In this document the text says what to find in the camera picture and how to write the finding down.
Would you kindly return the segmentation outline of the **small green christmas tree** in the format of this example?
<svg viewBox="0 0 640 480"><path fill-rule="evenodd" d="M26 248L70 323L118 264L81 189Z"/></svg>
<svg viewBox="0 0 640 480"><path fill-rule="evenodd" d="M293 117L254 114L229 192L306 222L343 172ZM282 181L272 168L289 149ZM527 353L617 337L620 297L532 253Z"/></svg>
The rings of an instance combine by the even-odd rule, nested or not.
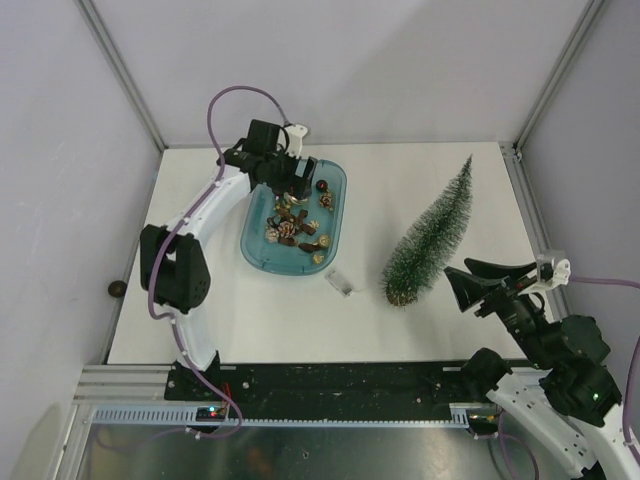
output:
<svg viewBox="0 0 640 480"><path fill-rule="evenodd" d="M467 158L459 173L413 222L384 266L381 288L389 305L412 305L433 288L466 234L472 204L472 159Z"/></svg>

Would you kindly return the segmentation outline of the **clear battery box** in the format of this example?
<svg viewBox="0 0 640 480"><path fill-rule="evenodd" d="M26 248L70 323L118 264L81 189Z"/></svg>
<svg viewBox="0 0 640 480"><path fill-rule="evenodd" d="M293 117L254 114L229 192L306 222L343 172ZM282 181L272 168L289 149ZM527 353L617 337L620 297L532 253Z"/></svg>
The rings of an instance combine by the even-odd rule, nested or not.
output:
<svg viewBox="0 0 640 480"><path fill-rule="evenodd" d="M339 271L331 270L325 275L327 282L343 297L348 298L355 291L352 283Z"/></svg>

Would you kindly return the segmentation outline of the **dark brown bauble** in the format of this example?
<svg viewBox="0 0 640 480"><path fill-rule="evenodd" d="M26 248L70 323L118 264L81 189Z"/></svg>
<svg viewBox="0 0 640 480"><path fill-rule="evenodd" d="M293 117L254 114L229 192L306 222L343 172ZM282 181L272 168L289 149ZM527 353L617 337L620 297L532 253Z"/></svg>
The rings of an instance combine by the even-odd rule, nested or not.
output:
<svg viewBox="0 0 640 480"><path fill-rule="evenodd" d="M112 298L123 298L127 291L127 283L122 280L112 281L108 287L107 292Z"/></svg>

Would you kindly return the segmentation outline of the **brown ribbon bow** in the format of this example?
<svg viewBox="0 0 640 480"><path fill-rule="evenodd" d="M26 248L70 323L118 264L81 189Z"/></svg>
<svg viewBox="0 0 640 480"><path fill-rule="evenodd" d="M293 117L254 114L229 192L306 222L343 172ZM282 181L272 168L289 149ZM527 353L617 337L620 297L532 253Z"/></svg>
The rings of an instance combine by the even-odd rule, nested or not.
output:
<svg viewBox="0 0 640 480"><path fill-rule="evenodd" d="M307 222L307 215L308 212L306 210L301 210L298 215L294 215L287 210L281 210L276 216L268 217L267 224L270 219L276 223L289 221L295 226L295 236L300 234L314 235L319 228L319 223L315 220Z"/></svg>

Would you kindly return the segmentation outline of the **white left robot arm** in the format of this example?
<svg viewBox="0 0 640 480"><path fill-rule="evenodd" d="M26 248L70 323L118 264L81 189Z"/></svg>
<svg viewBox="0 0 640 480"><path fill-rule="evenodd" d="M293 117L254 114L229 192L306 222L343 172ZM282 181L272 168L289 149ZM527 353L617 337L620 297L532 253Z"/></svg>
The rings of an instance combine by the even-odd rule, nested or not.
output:
<svg viewBox="0 0 640 480"><path fill-rule="evenodd" d="M148 224L140 235L140 280L152 318L167 319L177 332L182 362L193 368L186 387L197 398L214 397L221 376L209 368L217 348L204 302L211 287L205 249L225 217L264 185L277 197L307 200L317 160L302 156L309 129L253 120L248 134L220 154L219 170L174 219Z"/></svg>

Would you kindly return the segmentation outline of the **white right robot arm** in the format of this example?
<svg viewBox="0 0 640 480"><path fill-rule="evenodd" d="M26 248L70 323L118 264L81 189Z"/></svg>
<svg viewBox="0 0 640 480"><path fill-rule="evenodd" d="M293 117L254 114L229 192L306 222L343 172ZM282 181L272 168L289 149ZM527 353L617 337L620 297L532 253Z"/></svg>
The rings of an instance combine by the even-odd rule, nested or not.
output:
<svg viewBox="0 0 640 480"><path fill-rule="evenodd" d="M497 352L478 350L461 368L461 388L473 401L502 408L543 443L573 479L636 479L639 442L629 401L604 364L610 352L596 320L571 315L550 322L543 295L568 284L568 259L543 254L507 266L472 258L444 274L461 311L496 315L533 367L544 372L542 398Z"/></svg>

